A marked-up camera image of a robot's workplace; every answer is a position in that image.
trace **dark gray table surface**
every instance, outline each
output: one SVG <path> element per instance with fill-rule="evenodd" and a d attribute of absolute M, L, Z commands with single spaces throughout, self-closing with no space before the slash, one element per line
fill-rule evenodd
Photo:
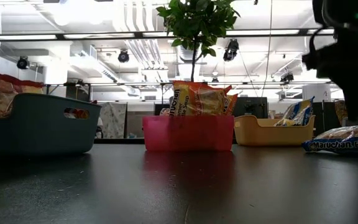
<path fill-rule="evenodd" d="M 0 160 L 0 223 L 358 223 L 358 157 L 300 148 Z"/>

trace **yellow plastic tray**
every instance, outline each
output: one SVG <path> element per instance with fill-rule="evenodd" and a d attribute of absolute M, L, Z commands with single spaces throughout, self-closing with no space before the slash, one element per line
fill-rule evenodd
<path fill-rule="evenodd" d="M 306 126 L 277 126 L 280 119 L 245 115 L 234 119 L 236 141 L 241 146 L 300 146 L 313 137 L 314 116 Z"/>

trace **potted plant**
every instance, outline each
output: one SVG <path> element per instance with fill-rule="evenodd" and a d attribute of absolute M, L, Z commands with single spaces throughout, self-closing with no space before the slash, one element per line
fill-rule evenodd
<path fill-rule="evenodd" d="M 239 13 L 230 3 L 234 0 L 171 0 L 168 8 L 158 7 L 158 15 L 164 18 L 167 34 L 173 32 L 176 39 L 172 47 L 182 45 L 193 51 L 191 81 L 194 81 L 195 63 L 201 56 L 216 52 L 211 46 L 218 37 L 226 37 L 226 29 L 233 29 Z M 201 46 L 201 54 L 196 58 Z"/>

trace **ceiling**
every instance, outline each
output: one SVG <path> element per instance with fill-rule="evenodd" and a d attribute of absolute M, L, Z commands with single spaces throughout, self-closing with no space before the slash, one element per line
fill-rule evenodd
<path fill-rule="evenodd" d="M 0 0 L 0 34 L 46 34 L 46 33 L 82 33 L 82 32 L 117 32 L 114 27 L 117 10 L 123 10 L 127 14 L 128 4 L 140 0 L 126 1 L 123 9 L 116 7 L 115 3 L 99 2 L 96 8 L 74 8 L 70 9 L 73 19 L 65 26 L 56 23 L 55 18 L 59 16 L 59 8 L 56 4 L 43 4 L 42 0 Z M 167 0 L 144 1 L 156 8 Z M 311 0 L 273 0 L 272 23 L 270 24 L 270 1 L 259 1 L 257 6 L 253 1 L 236 0 L 233 8 L 239 12 L 234 28 L 240 29 L 301 29 L 317 28 L 314 22 Z M 162 19 L 152 12 L 152 24 L 155 30 L 163 31 Z M 91 24 L 89 18 L 99 16 L 100 24 Z M 167 75 L 170 80 L 180 78 L 178 69 L 177 51 L 170 46 L 172 39 L 157 39 L 157 45 Z M 230 62 L 223 60 L 224 49 L 229 39 L 219 39 L 213 48 L 217 57 L 207 56 L 202 58 L 200 66 L 199 81 L 210 82 L 212 72 L 218 72 L 220 82 L 244 82 L 250 79 L 255 82 L 279 81 L 284 68 L 293 72 L 295 81 L 316 80 L 311 75 L 301 75 L 302 66 L 300 56 L 308 51 L 309 37 L 241 37 L 237 39 L 239 51 L 237 57 Z M 317 37 L 316 47 L 321 47 L 334 42 L 330 36 Z M 120 63 L 117 59 L 120 49 L 127 49 L 125 40 L 82 40 L 74 44 L 82 46 L 93 45 L 98 53 L 98 59 L 104 62 L 112 71 L 126 82 L 141 82 L 143 77 L 139 73 L 139 62 L 131 51 L 129 61 Z M 59 55 L 58 42 L 5 42 L 5 47 L 10 49 L 49 49 L 55 55 Z M 102 75 L 90 72 L 81 66 L 74 66 L 69 70 L 69 77 L 84 78 L 88 81 L 98 82 Z"/>

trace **bin handle hole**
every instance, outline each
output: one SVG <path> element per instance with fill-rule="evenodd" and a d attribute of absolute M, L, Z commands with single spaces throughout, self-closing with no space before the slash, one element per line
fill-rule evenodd
<path fill-rule="evenodd" d="M 77 108 L 66 108 L 64 113 L 66 118 L 70 119 L 89 119 L 90 112 L 88 110 L 77 109 Z"/>

